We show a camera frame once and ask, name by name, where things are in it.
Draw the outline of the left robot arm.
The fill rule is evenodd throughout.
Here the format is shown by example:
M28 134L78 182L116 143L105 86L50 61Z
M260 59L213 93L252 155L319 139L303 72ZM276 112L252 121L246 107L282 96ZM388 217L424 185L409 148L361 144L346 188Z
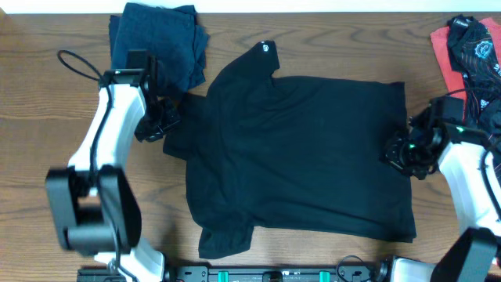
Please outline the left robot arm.
M107 266L110 280L173 281L166 256L142 237L142 216L124 169L132 140L154 142L168 130L156 70L108 70L99 105L66 168L45 179L59 245Z

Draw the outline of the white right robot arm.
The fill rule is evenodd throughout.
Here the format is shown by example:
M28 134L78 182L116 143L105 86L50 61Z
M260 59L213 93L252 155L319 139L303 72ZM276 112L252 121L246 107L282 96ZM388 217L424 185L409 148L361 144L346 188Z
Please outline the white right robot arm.
M460 236L439 262L393 257L381 281L487 281L500 262L500 185L493 168L497 147L480 130L450 123L414 128L388 141L383 159L405 176L445 177Z

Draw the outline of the plain black t-shirt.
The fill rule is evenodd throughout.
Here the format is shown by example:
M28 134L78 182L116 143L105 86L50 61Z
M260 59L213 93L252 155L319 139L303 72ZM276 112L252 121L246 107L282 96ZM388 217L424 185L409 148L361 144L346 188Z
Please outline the plain black t-shirt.
M406 127L404 84L278 68L276 44L259 42L179 104L164 152L186 162L199 256L247 251L257 226L412 242L410 180L382 160Z

